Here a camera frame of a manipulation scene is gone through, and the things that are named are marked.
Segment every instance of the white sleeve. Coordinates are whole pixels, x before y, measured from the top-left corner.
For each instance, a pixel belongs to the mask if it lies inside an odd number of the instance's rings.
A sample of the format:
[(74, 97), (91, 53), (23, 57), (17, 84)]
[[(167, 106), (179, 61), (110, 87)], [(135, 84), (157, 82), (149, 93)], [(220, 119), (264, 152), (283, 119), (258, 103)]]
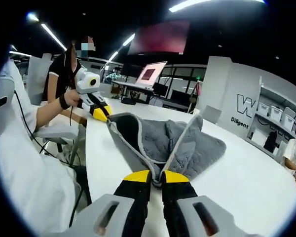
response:
[(14, 62), (8, 61), (8, 66), (9, 66), (8, 67), (9, 73), (14, 81), (14, 87), (15, 87), (14, 90), (18, 95), (22, 109), (20, 108), (16, 95), (14, 95), (12, 100), (13, 106), (19, 109), (21, 116), (23, 116), (22, 115), (22, 112), (23, 112), (26, 124), (29, 127), (30, 131), (33, 133), (36, 129), (36, 123), (37, 123), (36, 115), (37, 115), (38, 106), (31, 104), (29, 96), (24, 88), (24, 84), (23, 84), (20, 72), (16, 67), (16, 65), (14, 64)]
[(283, 157), (292, 160), (295, 155), (295, 149), (294, 149), (295, 139), (289, 140), (287, 147), (285, 148)]

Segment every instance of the wrist strap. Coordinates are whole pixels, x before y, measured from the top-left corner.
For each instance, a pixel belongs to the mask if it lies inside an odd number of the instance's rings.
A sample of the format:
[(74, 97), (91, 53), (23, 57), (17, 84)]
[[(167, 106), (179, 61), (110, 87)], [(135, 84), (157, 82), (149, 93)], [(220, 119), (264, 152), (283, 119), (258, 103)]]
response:
[(59, 102), (60, 102), (60, 106), (61, 108), (63, 108), (63, 110), (66, 110), (70, 107), (70, 105), (68, 105), (65, 101), (65, 97), (64, 95), (62, 94), (61, 96), (59, 96)]

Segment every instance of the white storage box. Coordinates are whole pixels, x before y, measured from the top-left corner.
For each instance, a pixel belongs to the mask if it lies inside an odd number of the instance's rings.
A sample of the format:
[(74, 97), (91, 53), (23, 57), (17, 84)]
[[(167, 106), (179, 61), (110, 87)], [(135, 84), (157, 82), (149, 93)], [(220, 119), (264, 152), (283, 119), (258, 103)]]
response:
[(264, 146), (268, 138), (268, 135), (261, 130), (255, 129), (252, 135), (251, 141), (257, 143), (260, 146)]
[(275, 106), (271, 105), (271, 114), (270, 118), (277, 122), (280, 122), (283, 110), (276, 108)]
[(283, 114), (282, 120), (281, 120), (281, 124), (287, 128), (289, 131), (292, 130), (293, 125), (294, 125), (295, 119), (292, 118), (291, 116), (287, 115), (287, 114)]
[(259, 102), (258, 111), (259, 111), (261, 114), (267, 116), (269, 110), (270, 110), (270, 107), (269, 107), (268, 105)]

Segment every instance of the gray towel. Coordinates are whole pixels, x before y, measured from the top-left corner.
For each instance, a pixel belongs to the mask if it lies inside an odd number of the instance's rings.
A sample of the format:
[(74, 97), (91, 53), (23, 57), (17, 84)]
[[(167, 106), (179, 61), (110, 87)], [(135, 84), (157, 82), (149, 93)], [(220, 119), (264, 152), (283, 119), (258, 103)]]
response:
[(203, 118), (185, 122), (141, 119), (131, 113), (109, 117), (108, 128), (133, 172), (149, 168), (155, 185), (171, 170), (190, 180), (223, 156), (223, 141), (201, 132)]

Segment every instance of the white table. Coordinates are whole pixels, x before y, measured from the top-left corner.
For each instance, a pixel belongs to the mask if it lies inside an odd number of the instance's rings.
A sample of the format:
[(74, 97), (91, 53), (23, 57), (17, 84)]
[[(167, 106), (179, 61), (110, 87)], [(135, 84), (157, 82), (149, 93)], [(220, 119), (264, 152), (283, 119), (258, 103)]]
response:
[[(188, 122), (192, 115), (161, 107), (124, 105), (108, 99), (114, 114), (131, 112), (144, 119)], [(191, 183), (199, 196), (206, 195), (229, 211), (235, 224), (249, 234), (274, 235), (296, 207), (296, 183), (285, 168), (254, 146), (228, 131), (204, 121), (203, 132), (223, 140), (224, 156)], [(93, 201), (113, 194), (132, 173), (116, 148), (105, 123), (88, 118), (86, 166)], [(167, 237), (161, 192), (151, 190), (144, 237)]]

